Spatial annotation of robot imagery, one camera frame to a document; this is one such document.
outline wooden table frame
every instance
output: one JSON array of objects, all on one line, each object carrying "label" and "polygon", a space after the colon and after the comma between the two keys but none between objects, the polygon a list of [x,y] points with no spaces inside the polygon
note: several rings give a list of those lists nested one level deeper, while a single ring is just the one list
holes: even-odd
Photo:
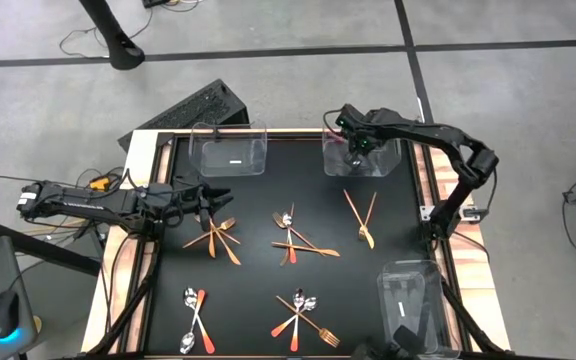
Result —
[{"label": "wooden table frame", "polygon": [[[227,131],[250,132],[251,130],[224,130],[223,132]],[[268,129],[268,132],[320,133],[321,129]],[[190,130],[134,131],[125,164],[125,168],[130,169],[133,181],[137,185],[166,182],[169,168],[168,162],[173,155],[171,154],[171,138],[174,134],[189,133]],[[424,204],[430,205],[435,202],[433,200],[447,198],[457,184],[457,174],[452,170],[448,158],[438,149],[429,149],[420,145],[414,145],[414,153],[418,179],[422,185],[421,195],[423,196]],[[131,188],[131,185],[124,183],[122,187]],[[460,224],[457,231],[483,244],[478,225]],[[104,271],[108,282],[113,260],[117,255],[119,256],[114,271],[113,288],[110,289],[112,292],[110,309],[113,322],[126,305],[129,289],[134,289],[138,285],[138,281],[141,282],[146,275],[153,246],[152,243],[138,245],[136,240],[129,239],[122,247],[121,253],[117,254],[119,246],[125,237],[126,233],[121,228],[118,226],[111,227],[103,259],[102,271]],[[137,253],[143,253],[141,259],[137,259]],[[453,235],[450,241],[441,244],[437,248],[435,258],[444,275],[448,279],[456,280],[464,306],[482,330],[488,334],[495,344],[504,349],[509,349],[508,337],[497,300],[497,292],[486,255],[465,242],[460,236]],[[138,268],[141,270],[138,279],[132,277],[134,269],[137,268],[136,265],[140,265]],[[100,274],[97,279],[86,333],[81,347],[84,352],[97,345],[105,333],[107,308],[103,286]],[[111,352],[116,352],[120,341],[123,341],[122,348],[125,351],[137,351],[139,349],[141,328],[143,323],[145,323],[143,321],[145,302],[146,299],[141,301],[133,314],[128,332],[124,337],[120,337]],[[454,340],[452,341],[453,346],[462,348],[462,341],[467,338],[463,335],[463,329],[460,328],[458,321],[455,320],[454,312],[445,301],[444,303],[451,336]]]}]

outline transparent container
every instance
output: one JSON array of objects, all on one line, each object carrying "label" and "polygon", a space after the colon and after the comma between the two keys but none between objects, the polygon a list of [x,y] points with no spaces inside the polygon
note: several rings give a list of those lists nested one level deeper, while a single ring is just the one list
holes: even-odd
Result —
[{"label": "transparent container", "polygon": [[348,141],[328,128],[323,129],[321,140],[324,172],[329,176],[383,177],[401,162],[399,140],[388,140],[384,146],[371,151],[368,156],[359,156],[357,159],[350,159]]},{"label": "transparent container", "polygon": [[190,163],[205,177],[261,175],[266,169],[266,124],[192,127]]},{"label": "transparent container", "polygon": [[414,348],[420,359],[459,356],[459,350],[448,346],[452,337],[444,315],[441,274],[434,261],[387,263],[377,284],[386,342]]}]

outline wooden table edge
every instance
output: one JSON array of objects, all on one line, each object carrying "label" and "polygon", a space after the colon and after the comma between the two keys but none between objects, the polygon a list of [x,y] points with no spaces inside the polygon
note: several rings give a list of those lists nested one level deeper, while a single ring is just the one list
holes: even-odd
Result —
[{"label": "wooden table edge", "polygon": [[[250,130],[220,130],[220,132],[224,133],[240,133],[247,131]],[[268,133],[321,133],[322,129],[268,129],[267,131]],[[135,130],[132,133],[132,140],[126,157],[125,168],[130,169],[131,177],[138,185],[148,184],[152,179],[151,172],[155,160],[155,152],[157,150],[157,140],[160,133],[189,134],[191,133],[191,130]],[[166,170],[168,169],[167,162],[170,157],[170,149],[170,144],[164,145],[159,173],[156,176],[157,182],[165,182],[166,180]],[[420,146],[415,145],[414,149],[423,195],[426,204],[431,204],[432,201],[430,200],[428,176],[425,172],[426,164],[421,156]],[[451,187],[454,187],[457,183],[457,175],[452,171],[450,163],[440,150],[432,149],[431,155],[439,193],[443,198],[452,191]],[[481,231],[477,225],[460,225],[457,228],[457,231],[479,241],[481,244],[484,243]],[[125,232],[118,226],[112,226],[110,228],[106,251],[104,253],[103,266],[107,281],[110,279],[110,266],[117,254],[117,248],[125,236]],[[502,348],[509,349],[508,336],[506,334],[501,308],[497,299],[495,284],[485,255],[479,250],[473,249],[471,245],[460,239],[458,235],[451,237],[450,243],[452,246],[452,255],[464,305],[493,342]],[[111,304],[111,315],[113,321],[122,311],[126,303],[126,293],[128,291],[133,263],[135,261],[135,249],[136,241],[128,241],[122,249],[121,258],[117,261],[115,281],[112,289],[113,301]],[[150,251],[146,249],[143,258],[142,272],[140,273],[140,281],[145,276],[146,269],[150,263],[149,252]],[[443,261],[439,261],[443,258],[443,254],[440,250],[438,250],[436,256],[440,266],[442,267],[442,271],[445,271],[445,269],[443,269]],[[142,322],[139,320],[142,318],[143,311],[144,301],[141,302],[133,315],[134,321],[131,322],[126,347],[128,351],[135,351],[137,349],[142,325]],[[446,311],[448,314],[449,325],[453,332],[452,337],[457,340],[458,337],[455,335],[457,334],[455,332],[457,330],[454,313],[451,311],[449,306],[446,306]],[[97,286],[95,288],[95,294],[88,317],[86,333],[82,342],[81,351],[88,351],[99,343],[104,335],[105,319],[106,304],[102,277],[100,275],[97,279]],[[117,344],[115,344],[111,352],[116,350],[116,346]]]}]

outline computer mouse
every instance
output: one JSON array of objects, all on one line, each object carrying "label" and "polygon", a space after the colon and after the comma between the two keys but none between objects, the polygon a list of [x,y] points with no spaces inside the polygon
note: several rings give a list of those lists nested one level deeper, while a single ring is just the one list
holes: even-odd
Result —
[{"label": "computer mouse", "polygon": [[14,290],[0,293],[0,339],[12,334],[19,326],[19,296]]}]

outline gray carpet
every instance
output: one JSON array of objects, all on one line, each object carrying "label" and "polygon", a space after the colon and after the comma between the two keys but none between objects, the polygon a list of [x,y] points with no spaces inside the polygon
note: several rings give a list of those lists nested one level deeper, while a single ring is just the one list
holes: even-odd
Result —
[{"label": "gray carpet", "polygon": [[[109,2],[128,34],[149,18],[139,0]],[[576,0],[404,2],[418,44],[576,40]],[[0,2],[0,59],[63,57],[59,41],[91,26],[76,1]],[[185,14],[155,9],[135,41],[155,54],[401,45],[403,36],[392,0],[205,0]],[[92,33],[65,48],[105,53]],[[482,228],[513,349],[576,358],[576,252],[560,213],[561,193],[576,180],[576,47],[420,53],[419,61],[435,121],[462,127],[501,158]],[[88,167],[121,165],[115,139],[216,78],[269,127],[319,127],[325,110],[345,102],[419,114],[405,53],[149,62],[130,72],[0,68],[0,173],[73,182]],[[28,228],[14,210],[22,185],[0,180],[0,222],[18,229]],[[489,191],[475,194],[478,204]],[[576,239],[576,207],[568,214]],[[29,276],[79,284],[81,296],[54,304],[45,302],[54,292],[33,288],[48,318],[90,304],[92,278],[48,268]],[[75,318],[46,327],[48,340],[30,358],[76,353],[85,324]]]}]

